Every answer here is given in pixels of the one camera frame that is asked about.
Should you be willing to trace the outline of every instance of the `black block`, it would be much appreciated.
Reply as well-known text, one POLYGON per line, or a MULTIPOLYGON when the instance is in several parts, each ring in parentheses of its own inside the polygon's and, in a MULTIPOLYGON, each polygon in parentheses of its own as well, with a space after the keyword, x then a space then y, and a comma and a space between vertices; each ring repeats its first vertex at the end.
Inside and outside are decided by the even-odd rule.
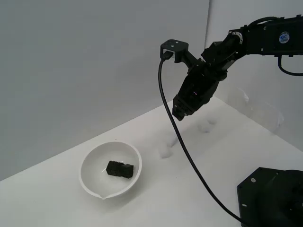
POLYGON ((109 161, 106 172, 108 175, 112 176, 131 178, 134 174, 134 166, 130 164, 124 164, 122 162, 109 161))

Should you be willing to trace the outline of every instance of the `black object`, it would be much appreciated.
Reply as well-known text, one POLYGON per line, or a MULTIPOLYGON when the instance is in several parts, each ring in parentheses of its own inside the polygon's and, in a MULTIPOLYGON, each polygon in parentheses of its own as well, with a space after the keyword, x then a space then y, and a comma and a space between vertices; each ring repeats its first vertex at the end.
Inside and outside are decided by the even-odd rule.
POLYGON ((122 162, 109 161, 106 172, 108 175, 112 176, 131 178, 134 174, 134 166, 130 164, 124 164, 122 162))
POLYGON ((237 191, 241 218, 252 227, 303 227, 302 171, 260 167, 237 191))
POLYGON ((235 215, 234 213, 232 213, 226 206, 224 206, 224 204, 216 197, 216 195, 213 193, 213 191, 210 189, 210 187, 208 186, 208 184, 206 183, 206 181, 204 180, 203 176, 201 175, 201 173, 199 172, 198 168, 196 167, 193 159, 191 158, 185 144, 184 141, 181 137, 181 134, 178 130, 178 127, 174 121, 174 118, 172 117, 170 111, 169 111, 169 107, 167 105, 167 101, 163 92, 163 87, 162 87, 162 79, 161 79, 161 74, 162 74, 162 66, 165 60, 170 59, 173 56, 172 52, 168 52, 166 51, 165 53, 163 53, 163 55, 161 56, 161 62, 159 64, 159 71, 158 71, 158 83, 159 83, 159 89, 160 89, 160 94, 161 94, 161 98, 165 107, 165 110, 169 116, 170 122, 176 132, 177 138, 179 139, 180 145, 186 155, 186 157, 188 158, 192 168, 194 169, 195 173, 198 175, 199 179, 201 180, 202 184, 204 185, 204 187, 206 188, 206 190, 208 191, 208 193, 212 196, 212 198, 219 204, 219 206, 225 211, 227 212, 229 215, 231 215, 234 219, 238 220, 239 222, 245 224, 248 227, 248 224, 246 223, 246 221, 244 221, 243 219, 239 218, 237 215, 235 215))
POLYGON ((230 30, 222 42, 213 42, 203 51, 203 59, 196 59, 185 42, 166 41, 160 47, 161 59, 165 52, 172 52, 175 63, 183 62, 188 67, 180 91, 173 99, 172 114, 181 121, 208 103, 219 82, 227 77, 229 67, 247 54, 274 55, 278 57, 281 71, 303 76, 303 73, 291 73, 281 66, 282 55, 303 55, 302 40, 303 17, 298 15, 288 19, 265 17, 240 29, 230 30))

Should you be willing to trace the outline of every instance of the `black cable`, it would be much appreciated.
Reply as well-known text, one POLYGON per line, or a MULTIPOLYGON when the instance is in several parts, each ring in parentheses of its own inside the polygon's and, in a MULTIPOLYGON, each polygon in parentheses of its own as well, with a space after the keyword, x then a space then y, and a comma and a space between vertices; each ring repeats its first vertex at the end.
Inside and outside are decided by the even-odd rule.
POLYGON ((248 25, 248 27, 257 25, 257 24, 262 23, 262 22, 266 22, 266 21, 270 21, 270 20, 277 20, 277 19, 278 19, 278 17, 264 17, 264 18, 260 18, 258 20, 255 20, 255 21, 251 22, 248 25))
POLYGON ((158 83, 159 83, 159 89, 160 89, 160 94, 161 94, 161 98, 162 98, 162 101, 163 101, 163 104, 164 104, 164 107, 165 107, 165 110, 169 116, 169 119, 170 119, 170 122, 172 124, 172 126, 174 127, 174 130, 176 132, 176 135, 179 139, 179 142, 181 144, 181 147, 183 148, 184 150, 184 153, 186 155, 186 157, 188 158, 191 166, 193 167, 194 171, 196 172, 196 174, 198 175, 198 177, 200 178, 202 184, 204 185, 204 187, 206 188, 206 190, 208 191, 208 193, 212 196, 212 198, 219 204, 219 206, 225 211, 227 212, 230 216, 232 216, 234 219, 238 220, 239 222, 241 222, 242 224, 245 224, 246 226, 248 226, 248 224, 241 218, 239 218, 237 215, 235 215, 234 213, 232 213, 229 209, 227 209, 223 203, 221 203, 221 201, 215 196, 215 194, 213 193, 213 191, 210 189, 210 187, 207 185, 206 181, 204 180, 204 178, 202 177, 202 175, 200 174, 198 168, 196 167, 193 159, 191 158, 184 142, 183 142, 183 139, 181 137, 181 134, 177 128, 177 125, 173 119, 173 116, 171 115, 170 113, 170 110, 169 110, 169 107, 167 105, 167 102, 166 102, 166 98, 165 98, 165 95, 164 95, 164 92, 163 92, 163 87, 162 87, 162 78, 161 78, 161 75, 162 75, 162 66, 163 66, 163 63, 165 60, 169 59, 170 58, 169 55, 167 55, 166 57, 164 56, 164 59, 162 59, 160 61, 160 64, 159 64, 159 71, 158 71, 158 83))
POLYGON ((282 56, 278 56, 278 67, 279 67, 279 69, 280 69, 283 73, 286 73, 286 74, 288 74, 288 75, 296 76, 296 77, 302 77, 302 76, 303 76, 303 73, 289 72, 289 71, 286 71, 285 69, 283 69, 283 67, 282 67, 282 56))

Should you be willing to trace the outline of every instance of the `small white piece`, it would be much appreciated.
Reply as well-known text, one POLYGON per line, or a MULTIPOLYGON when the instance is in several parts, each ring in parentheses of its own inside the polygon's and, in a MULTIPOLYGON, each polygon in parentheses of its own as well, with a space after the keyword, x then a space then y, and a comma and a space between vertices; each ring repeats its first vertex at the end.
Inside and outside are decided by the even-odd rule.
POLYGON ((172 148, 178 141, 177 135, 175 132, 167 132, 163 136, 164 143, 169 147, 172 148))
POLYGON ((211 128, 213 125, 211 125, 208 121, 202 121, 197 125, 199 131, 201 133, 210 133, 211 128))
POLYGON ((170 148, 163 142, 158 144, 157 150, 160 158, 168 158, 172 155, 170 148))

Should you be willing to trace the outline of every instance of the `white backdrop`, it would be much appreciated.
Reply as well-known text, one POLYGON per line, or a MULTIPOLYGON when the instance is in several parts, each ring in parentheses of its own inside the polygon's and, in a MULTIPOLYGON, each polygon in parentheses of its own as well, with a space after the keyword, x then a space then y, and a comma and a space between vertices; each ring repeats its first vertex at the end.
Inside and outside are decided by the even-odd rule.
MULTIPOLYGON (((206 46, 223 40, 230 29, 240 28, 261 17, 288 18, 303 14, 303 1, 212 0, 209 14, 206 46)), ((285 56, 282 65, 289 71, 303 72, 303 56, 285 56)), ((240 88, 258 104, 259 110, 255 112, 253 109, 250 117, 260 120, 267 128, 276 120, 276 115, 270 109, 281 112, 284 122, 275 133, 303 150, 303 77, 282 73, 277 66, 277 58, 261 55, 245 56, 228 71, 227 79, 219 84, 215 95, 232 105, 234 103, 230 103, 229 93, 240 88), (267 116, 260 116, 260 109, 267 116)))
MULTIPOLYGON (((161 105, 160 45, 189 42, 198 57, 208 6, 209 0, 1 1, 0 180, 161 105)), ((168 100, 186 72, 166 64, 168 100)))

